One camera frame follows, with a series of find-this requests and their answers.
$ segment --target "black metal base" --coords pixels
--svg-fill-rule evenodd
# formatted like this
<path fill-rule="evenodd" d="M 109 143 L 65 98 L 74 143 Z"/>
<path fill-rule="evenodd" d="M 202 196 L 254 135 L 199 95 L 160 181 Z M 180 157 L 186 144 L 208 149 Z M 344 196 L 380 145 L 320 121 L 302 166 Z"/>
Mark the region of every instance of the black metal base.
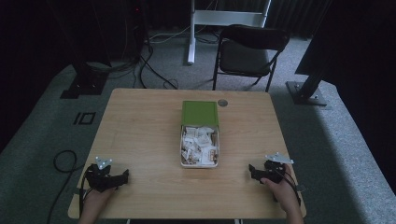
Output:
<path fill-rule="evenodd" d="M 86 77 L 76 75 L 69 90 L 62 93 L 61 99 L 77 99 L 80 95 L 100 95 L 106 84 L 108 73 L 97 73 L 91 71 L 92 81 Z"/>
<path fill-rule="evenodd" d="M 290 95 L 293 98 L 293 102 L 296 105 L 327 105 L 326 101 L 323 99 L 322 94 L 319 89 L 316 89 L 314 94 L 308 99 L 302 98 L 299 95 L 300 88 L 304 85 L 303 82 L 288 81 L 286 86 L 289 89 Z"/>

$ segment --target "box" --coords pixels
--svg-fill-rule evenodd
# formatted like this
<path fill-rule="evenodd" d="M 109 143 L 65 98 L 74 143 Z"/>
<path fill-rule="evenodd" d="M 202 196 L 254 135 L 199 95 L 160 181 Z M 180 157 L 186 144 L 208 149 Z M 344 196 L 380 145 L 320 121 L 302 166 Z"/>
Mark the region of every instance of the box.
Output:
<path fill-rule="evenodd" d="M 180 163 L 185 168 L 214 168 L 219 163 L 216 102 L 183 101 Z"/>

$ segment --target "chair seat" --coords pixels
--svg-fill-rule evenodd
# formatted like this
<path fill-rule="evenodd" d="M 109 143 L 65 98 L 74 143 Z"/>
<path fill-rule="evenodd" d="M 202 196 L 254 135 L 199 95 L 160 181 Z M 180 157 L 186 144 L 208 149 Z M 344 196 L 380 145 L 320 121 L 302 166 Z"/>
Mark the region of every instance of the chair seat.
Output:
<path fill-rule="evenodd" d="M 219 67 L 225 73 L 238 72 L 250 77 L 263 77 L 270 72 L 267 63 L 268 53 L 265 49 L 250 49 L 231 40 L 222 44 Z"/>

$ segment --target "gray carpet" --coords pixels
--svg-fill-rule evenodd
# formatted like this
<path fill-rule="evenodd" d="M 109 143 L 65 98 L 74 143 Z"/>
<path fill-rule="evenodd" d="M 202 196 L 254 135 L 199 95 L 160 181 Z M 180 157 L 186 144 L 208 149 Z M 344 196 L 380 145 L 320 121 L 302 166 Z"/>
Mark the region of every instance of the gray carpet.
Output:
<path fill-rule="evenodd" d="M 395 223 L 395 195 L 336 88 L 320 83 L 319 89 L 328 102 L 324 107 L 295 105 L 290 97 L 285 82 L 306 80 L 306 76 L 294 75 L 294 71 L 308 45 L 309 41 L 299 38 L 290 40 L 279 57 L 269 90 L 290 156 L 296 161 L 297 178 L 308 188 L 303 192 L 307 209 L 305 222 Z M 149 64 L 163 77 L 173 79 L 179 89 L 211 90 L 216 45 L 198 42 L 194 65 L 186 65 L 186 38 L 173 38 L 152 46 L 154 53 Z M 148 54 L 144 48 L 143 55 Z M 75 76 L 72 66 L 52 80 L 30 117 L 0 155 L 0 223 L 47 221 L 50 206 L 67 178 L 67 174 L 54 169 L 54 156 L 69 149 L 77 153 L 77 166 L 85 162 L 112 90 L 143 87 L 137 71 L 113 73 L 102 95 L 85 95 L 75 100 L 60 99 Z M 170 88 L 148 69 L 143 71 L 142 79 L 147 88 Z M 267 79 L 251 86 L 254 80 L 219 77 L 217 90 L 263 91 Z M 92 124 L 75 123 L 78 113 L 95 113 Z M 60 167 L 69 169 L 73 157 L 65 154 L 58 161 Z M 72 174 L 53 210 L 51 223 L 77 223 L 67 216 L 67 209 L 81 172 L 77 170 Z M 141 220 L 132 220 L 132 223 L 139 222 Z M 212 220 L 210 223 L 233 223 L 233 220 Z M 285 223 L 285 220 L 246 219 L 244 223 Z"/>

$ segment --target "white desk frame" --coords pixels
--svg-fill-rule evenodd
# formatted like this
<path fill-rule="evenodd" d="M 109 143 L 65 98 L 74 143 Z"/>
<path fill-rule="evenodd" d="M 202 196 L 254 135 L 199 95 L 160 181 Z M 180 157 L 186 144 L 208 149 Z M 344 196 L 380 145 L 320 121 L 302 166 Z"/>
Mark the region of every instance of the white desk frame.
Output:
<path fill-rule="evenodd" d="M 188 64 L 194 64 L 195 60 L 195 25 L 227 26 L 243 24 L 264 27 L 270 5 L 271 0 L 267 0 L 262 12 L 195 10 L 195 0 L 191 0 L 191 36 Z"/>

